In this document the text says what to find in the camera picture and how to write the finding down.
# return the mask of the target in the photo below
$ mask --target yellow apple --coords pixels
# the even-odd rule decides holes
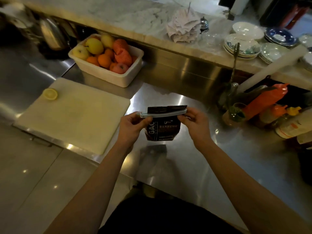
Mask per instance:
[[[75,57],[78,57],[82,60],[87,60],[87,58],[90,56],[90,53],[88,52],[88,50],[86,49],[86,47],[78,44],[76,47],[74,47],[73,49],[73,55]]]
[[[115,39],[112,35],[103,34],[101,36],[101,42],[105,48],[113,49],[113,44],[115,42]]]
[[[95,38],[88,39],[85,43],[85,47],[94,55],[101,54],[104,51],[101,41]]]

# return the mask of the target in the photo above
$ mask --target black pants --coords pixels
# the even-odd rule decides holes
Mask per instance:
[[[204,208],[180,199],[159,199],[133,196],[122,201],[102,233],[156,233],[182,231],[183,233],[240,233],[237,229]]]

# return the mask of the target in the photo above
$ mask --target person's left hand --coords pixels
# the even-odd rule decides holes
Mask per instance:
[[[127,149],[128,152],[131,151],[133,144],[138,139],[140,131],[147,127],[152,120],[152,117],[145,119],[140,118],[137,112],[123,116],[120,119],[120,129],[116,144]]]

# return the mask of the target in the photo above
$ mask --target person's right hand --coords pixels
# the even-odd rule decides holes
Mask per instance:
[[[209,120],[205,113],[196,108],[187,107],[186,114],[178,115],[177,118],[189,129],[189,134],[198,150],[207,143],[213,143],[209,131]]]

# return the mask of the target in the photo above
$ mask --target fruit basket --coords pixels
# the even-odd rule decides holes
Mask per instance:
[[[78,43],[78,45],[84,45],[88,39],[94,38],[94,37],[101,37],[99,34],[92,34],[82,42]],[[129,53],[131,56],[136,56],[137,59],[134,63],[129,67],[129,69],[124,74],[118,74],[115,72],[112,72],[108,69],[99,67],[97,65],[94,65],[92,63],[89,63],[85,60],[82,60],[78,57],[75,57],[73,55],[73,49],[70,50],[68,53],[68,56],[75,60],[76,64],[80,68],[80,70],[85,71],[88,74],[91,74],[97,78],[100,78],[102,80],[105,80],[107,82],[110,82],[112,84],[121,86],[121,87],[127,87],[135,78],[135,76],[138,74],[140,69],[142,68],[142,57],[144,55],[144,52],[136,47],[129,46]]]

